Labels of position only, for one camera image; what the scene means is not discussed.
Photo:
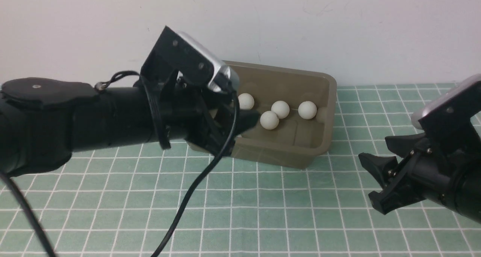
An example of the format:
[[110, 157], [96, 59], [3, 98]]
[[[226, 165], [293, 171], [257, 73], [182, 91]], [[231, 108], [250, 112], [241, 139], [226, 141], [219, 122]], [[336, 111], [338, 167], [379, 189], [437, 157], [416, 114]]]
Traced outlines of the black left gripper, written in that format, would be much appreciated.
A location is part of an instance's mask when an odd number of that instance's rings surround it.
[[[224, 105], [225, 94], [173, 79], [154, 84], [151, 94], [154, 96], [150, 105], [153, 125], [163, 150], [171, 148], [171, 140], [184, 139], [196, 151], [219, 154], [235, 113], [233, 106]], [[218, 111], [213, 118], [211, 112], [215, 110]], [[240, 110], [234, 135], [254, 128], [259, 118], [256, 110]]]

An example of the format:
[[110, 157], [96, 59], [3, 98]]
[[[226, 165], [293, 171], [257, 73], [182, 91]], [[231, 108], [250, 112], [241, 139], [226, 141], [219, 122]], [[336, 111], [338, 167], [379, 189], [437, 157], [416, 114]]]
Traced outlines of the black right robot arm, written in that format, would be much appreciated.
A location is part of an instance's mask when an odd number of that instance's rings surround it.
[[430, 200], [480, 223], [480, 151], [457, 148], [447, 156], [452, 173], [442, 174], [434, 146], [424, 133], [386, 137], [391, 157], [358, 155], [361, 166], [378, 182], [368, 194], [371, 206], [386, 215]]

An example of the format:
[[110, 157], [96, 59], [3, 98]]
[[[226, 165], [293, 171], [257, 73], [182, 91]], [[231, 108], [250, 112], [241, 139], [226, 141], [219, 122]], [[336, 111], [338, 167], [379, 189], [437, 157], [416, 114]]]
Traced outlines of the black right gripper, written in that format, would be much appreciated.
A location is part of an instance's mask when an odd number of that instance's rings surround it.
[[[474, 148], [447, 141], [436, 146], [425, 133], [387, 136], [396, 156], [358, 155], [361, 166], [382, 190], [368, 194], [371, 206], [383, 215], [430, 200], [448, 209], [474, 208]], [[408, 175], [400, 174], [407, 165]]]

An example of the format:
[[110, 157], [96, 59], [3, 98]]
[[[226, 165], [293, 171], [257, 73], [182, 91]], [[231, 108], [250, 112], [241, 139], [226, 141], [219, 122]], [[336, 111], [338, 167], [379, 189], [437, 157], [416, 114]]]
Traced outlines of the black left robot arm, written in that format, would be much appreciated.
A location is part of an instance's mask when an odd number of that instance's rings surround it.
[[57, 170], [73, 153], [185, 139], [218, 154], [231, 130], [232, 96], [177, 81], [104, 91], [46, 78], [1, 86], [1, 172]]

